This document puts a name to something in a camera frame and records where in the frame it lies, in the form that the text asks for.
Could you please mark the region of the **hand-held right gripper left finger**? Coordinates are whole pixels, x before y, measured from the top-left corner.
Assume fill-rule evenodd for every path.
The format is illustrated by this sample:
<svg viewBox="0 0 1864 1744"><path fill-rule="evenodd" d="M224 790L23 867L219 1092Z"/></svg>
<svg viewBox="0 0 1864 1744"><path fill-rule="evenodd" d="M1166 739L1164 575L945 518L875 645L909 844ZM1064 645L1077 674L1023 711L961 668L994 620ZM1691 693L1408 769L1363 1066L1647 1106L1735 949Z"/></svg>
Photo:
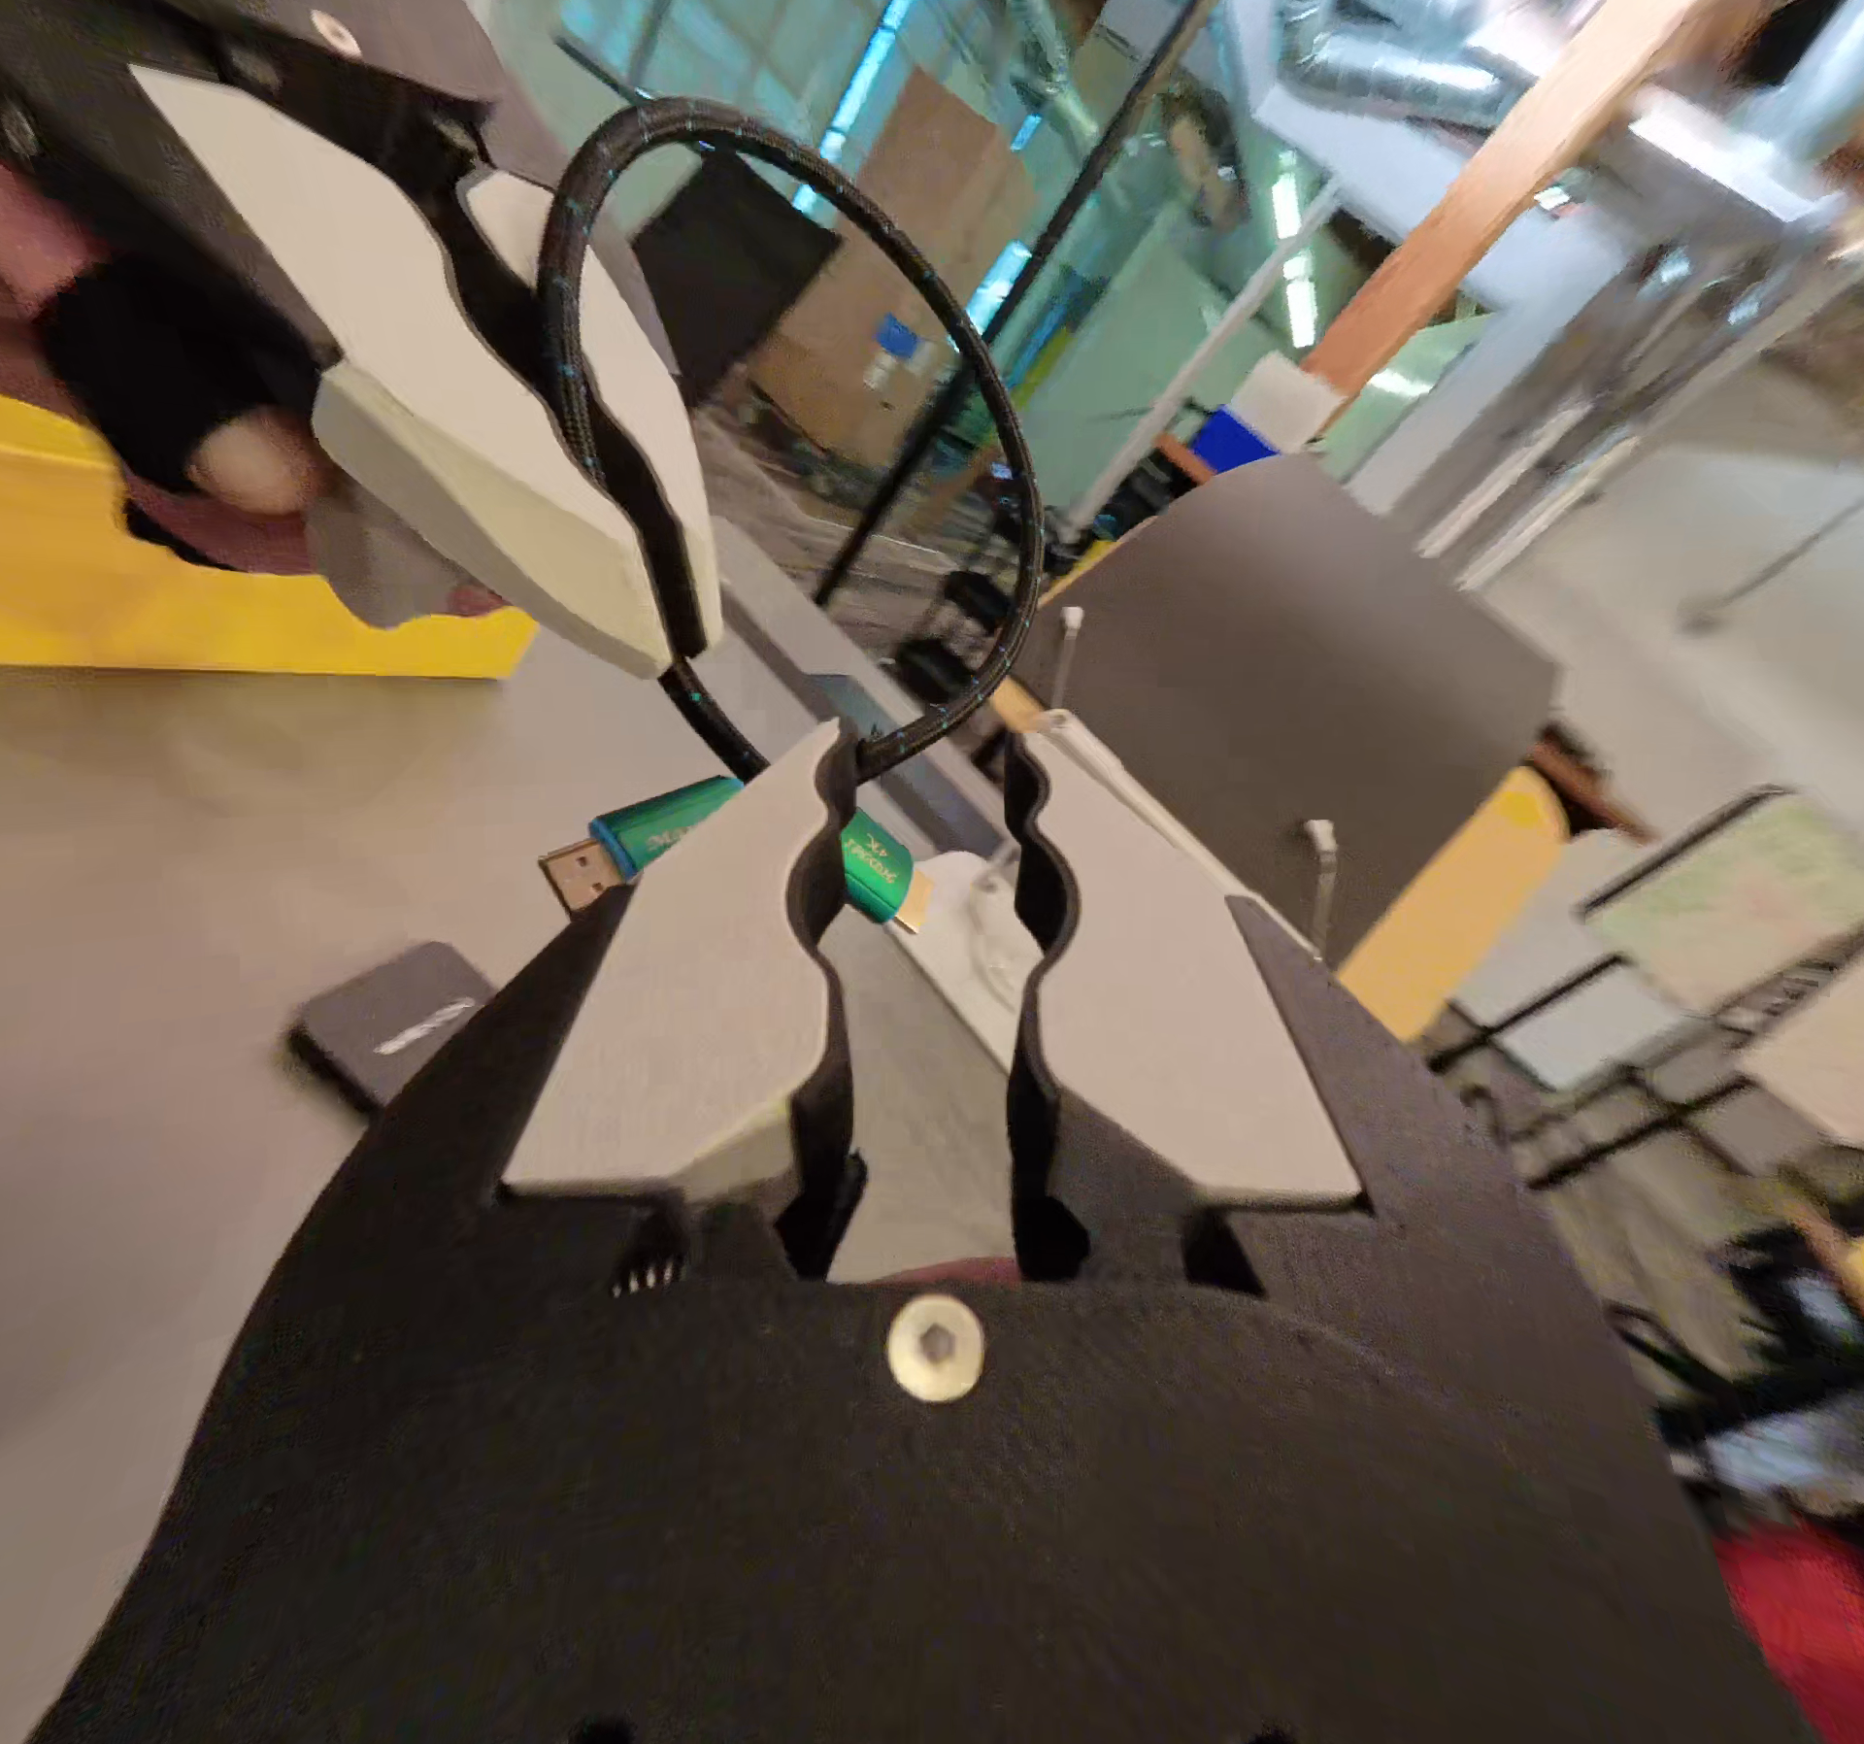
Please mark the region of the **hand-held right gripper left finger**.
<svg viewBox="0 0 1864 1744"><path fill-rule="evenodd" d="M745 1203L828 1273L866 1190L842 983L855 734L818 726L647 865L503 1172L517 1197Z"/></svg>

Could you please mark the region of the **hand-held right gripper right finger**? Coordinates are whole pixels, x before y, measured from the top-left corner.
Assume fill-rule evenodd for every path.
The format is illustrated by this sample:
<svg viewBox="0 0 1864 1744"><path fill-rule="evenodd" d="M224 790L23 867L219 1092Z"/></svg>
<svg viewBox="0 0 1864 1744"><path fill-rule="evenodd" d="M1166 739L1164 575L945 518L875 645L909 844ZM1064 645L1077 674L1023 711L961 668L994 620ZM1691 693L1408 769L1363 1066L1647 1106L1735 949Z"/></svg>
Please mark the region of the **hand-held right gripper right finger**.
<svg viewBox="0 0 1864 1744"><path fill-rule="evenodd" d="M1267 909L1077 726L1013 742L1006 813L1037 944L1006 1098L1019 1269L1224 1272L1237 1214L1358 1211L1363 1180L1242 927Z"/></svg>

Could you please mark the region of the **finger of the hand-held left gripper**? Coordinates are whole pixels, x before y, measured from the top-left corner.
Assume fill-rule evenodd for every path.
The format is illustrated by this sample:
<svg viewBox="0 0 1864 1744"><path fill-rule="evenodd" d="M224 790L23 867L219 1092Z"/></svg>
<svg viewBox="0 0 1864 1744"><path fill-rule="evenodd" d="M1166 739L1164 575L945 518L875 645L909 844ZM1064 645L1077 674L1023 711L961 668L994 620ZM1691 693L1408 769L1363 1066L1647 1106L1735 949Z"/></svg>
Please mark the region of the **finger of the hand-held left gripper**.
<svg viewBox="0 0 1864 1744"><path fill-rule="evenodd" d="M548 393L541 249L550 194L511 171L469 175L469 316L494 356L537 395ZM647 592L679 659L720 641L722 593L700 453L677 382L598 250L587 250L577 304L579 354L605 510L625 520L647 568Z"/></svg>
<svg viewBox="0 0 1864 1744"><path fill-rule="evenodd" d="M337 348L310 429L342 485L308 537L340 600L392 631L478 588L629 677L668 674L637 528L478 331L414 201L239 87L131 80Z"/></svg>

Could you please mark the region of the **black port adapter box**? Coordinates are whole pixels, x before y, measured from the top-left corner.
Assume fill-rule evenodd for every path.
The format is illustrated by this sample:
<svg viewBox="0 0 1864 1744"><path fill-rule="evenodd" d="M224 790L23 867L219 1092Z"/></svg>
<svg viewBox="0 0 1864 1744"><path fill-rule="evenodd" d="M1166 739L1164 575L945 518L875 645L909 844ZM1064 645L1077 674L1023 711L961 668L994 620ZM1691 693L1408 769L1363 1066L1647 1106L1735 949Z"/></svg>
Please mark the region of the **black port adapter box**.
<svg viewBox="0 0 1864 1744"><path fill-rule="evenodd" d="M374 1122L497 993L459 949L425 941L306 1002L285 1050Z"/></svg>

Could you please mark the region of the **person's left hand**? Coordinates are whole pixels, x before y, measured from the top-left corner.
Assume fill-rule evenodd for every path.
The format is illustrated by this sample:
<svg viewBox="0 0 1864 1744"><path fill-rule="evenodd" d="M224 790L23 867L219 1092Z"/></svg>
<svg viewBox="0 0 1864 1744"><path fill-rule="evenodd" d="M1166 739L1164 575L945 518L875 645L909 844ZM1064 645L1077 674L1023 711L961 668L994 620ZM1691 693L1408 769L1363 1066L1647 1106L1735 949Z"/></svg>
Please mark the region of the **person's left hand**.
<svg viewBox="0 0 1864 1744"><path fill-rule="evenodd" d="M3 310L4 395L105 443L130 540L212 571L315 571L308 509L340 474L232 310L109 250L11 168Z"/></svg>

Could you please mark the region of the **black office chair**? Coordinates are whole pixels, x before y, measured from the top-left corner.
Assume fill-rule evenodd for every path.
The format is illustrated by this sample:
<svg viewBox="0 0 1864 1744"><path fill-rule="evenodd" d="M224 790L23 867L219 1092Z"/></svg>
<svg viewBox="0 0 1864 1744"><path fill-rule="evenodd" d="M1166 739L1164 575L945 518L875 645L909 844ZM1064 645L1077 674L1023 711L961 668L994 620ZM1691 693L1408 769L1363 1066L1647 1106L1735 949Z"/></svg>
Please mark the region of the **black office chair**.
<svg viewBox="0 0 1864 1744"><path fill-rule="evenodd" d="M834 231L749 164L720 149L700 153L634 236L691 410L755 356L840 249Z"/></svg>

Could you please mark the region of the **yellow plastic bin stack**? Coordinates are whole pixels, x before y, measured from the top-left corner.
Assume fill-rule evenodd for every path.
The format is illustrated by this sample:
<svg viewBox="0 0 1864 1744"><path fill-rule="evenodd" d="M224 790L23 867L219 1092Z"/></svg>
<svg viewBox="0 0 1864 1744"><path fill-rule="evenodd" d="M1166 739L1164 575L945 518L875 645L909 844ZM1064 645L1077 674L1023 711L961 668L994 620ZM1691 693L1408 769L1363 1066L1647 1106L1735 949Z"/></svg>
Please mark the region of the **yellow plastic bin stack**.
<svg viewBox="0 0 1864 1744"><path fill-rule="evenodd" d="M123 485L78 423L3 400L3 665L355 680L506 680L511 609L371 631L317 578L190 568L130 540Z"/></svg>

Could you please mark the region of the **black tilted board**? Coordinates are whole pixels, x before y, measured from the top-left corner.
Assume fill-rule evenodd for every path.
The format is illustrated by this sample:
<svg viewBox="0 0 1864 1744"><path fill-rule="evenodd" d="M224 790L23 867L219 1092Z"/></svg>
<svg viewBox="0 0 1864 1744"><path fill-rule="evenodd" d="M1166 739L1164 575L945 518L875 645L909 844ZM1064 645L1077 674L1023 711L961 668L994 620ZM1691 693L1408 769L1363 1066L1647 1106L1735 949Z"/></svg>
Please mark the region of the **black tilted board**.
<svg viewBox="0 0 1864 1744"><path fill-rule="evenodd" d="M1218 474L1037 609L1013 679L1062 704L1247 889L1305 929L1329 822L1342 967L1527 758L1557 666L1305 455Z"/></svg>

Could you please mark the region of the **whiteboard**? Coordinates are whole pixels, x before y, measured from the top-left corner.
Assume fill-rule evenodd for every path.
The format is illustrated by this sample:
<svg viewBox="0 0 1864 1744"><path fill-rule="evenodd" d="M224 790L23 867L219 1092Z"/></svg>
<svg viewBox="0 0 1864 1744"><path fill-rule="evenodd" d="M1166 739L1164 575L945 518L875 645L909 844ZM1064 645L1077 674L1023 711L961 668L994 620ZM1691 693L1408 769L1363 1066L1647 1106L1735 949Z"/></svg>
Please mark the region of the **whiteboard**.
<svg viewBox="0 0 1864 1744"><path fill-rule="evenodd" d="M1660 1000L1705 1017L1860 933L1862 843L1815 800L1762 787L1620 875L1576 919Z"/></svg>
<svg viewBox="0 0 1864 1744"><path fill-rule="evenodd" d="M1738 1058L1742 1077L1831 1142L1862 1149L1862 959Z"/></svg>

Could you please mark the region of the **red bin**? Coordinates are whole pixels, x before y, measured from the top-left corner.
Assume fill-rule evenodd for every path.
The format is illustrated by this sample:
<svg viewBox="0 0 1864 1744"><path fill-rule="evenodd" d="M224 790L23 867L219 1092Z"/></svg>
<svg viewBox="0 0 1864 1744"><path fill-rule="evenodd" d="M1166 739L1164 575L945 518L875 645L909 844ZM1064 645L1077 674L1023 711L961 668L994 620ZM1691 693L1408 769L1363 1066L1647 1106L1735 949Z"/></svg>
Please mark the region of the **red bin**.
<svg viewBox="0 0 1864 1744"><path fill-rule="evenodd" d="M1727 1593L1826 1742L1862 1740L1862 1548L1851 1525L1751 1526L1712 1540Z"/></svg>

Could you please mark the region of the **wooden beam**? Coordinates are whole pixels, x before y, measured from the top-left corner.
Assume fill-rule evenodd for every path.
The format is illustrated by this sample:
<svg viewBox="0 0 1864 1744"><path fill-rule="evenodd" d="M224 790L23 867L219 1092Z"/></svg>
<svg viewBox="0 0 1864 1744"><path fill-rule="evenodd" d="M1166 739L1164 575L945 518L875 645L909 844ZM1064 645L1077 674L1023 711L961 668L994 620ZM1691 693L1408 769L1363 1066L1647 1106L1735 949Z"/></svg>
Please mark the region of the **wooden beam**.
<svg viewBox="0 0 1864 1744"><path fill-rule="evenodd" d="M1700 7L1702 0L1602 0L1565 40L1549 71L1304 359L1304 373L1329 392L1326 424L1451 300L1533 198L1627 111Z"/></svg>

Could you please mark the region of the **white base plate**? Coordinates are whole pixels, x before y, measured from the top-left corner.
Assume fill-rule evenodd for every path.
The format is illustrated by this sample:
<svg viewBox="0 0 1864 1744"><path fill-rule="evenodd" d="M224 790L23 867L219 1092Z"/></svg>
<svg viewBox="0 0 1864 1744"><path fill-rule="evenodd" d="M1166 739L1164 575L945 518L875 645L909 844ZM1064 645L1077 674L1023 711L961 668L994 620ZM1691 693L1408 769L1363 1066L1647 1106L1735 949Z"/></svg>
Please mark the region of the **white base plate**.
<svg viewBox="0 0 1864 1744"><path fill-rule="evenodd" d="M1026 979L1040 944L1015 915L1013 871L994 856L948 851L916 863L891 938L973 1033L1008 1072Z"/></svg>

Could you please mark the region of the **silver ceiling duct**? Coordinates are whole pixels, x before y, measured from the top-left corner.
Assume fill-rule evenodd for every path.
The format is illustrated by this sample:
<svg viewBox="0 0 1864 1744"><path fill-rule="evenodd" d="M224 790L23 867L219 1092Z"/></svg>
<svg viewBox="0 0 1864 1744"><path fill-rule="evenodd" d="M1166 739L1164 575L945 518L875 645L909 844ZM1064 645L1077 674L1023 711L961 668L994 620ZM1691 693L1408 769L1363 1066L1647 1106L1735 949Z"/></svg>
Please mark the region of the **silver ceiling duct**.
<svg viewBox="0 0 1864 1744"><path fill-rule="evenodd" d="M1523 87L1472 49L1479 0L1275 0L1275 73L1296 100L1486 134Z"/></svg>

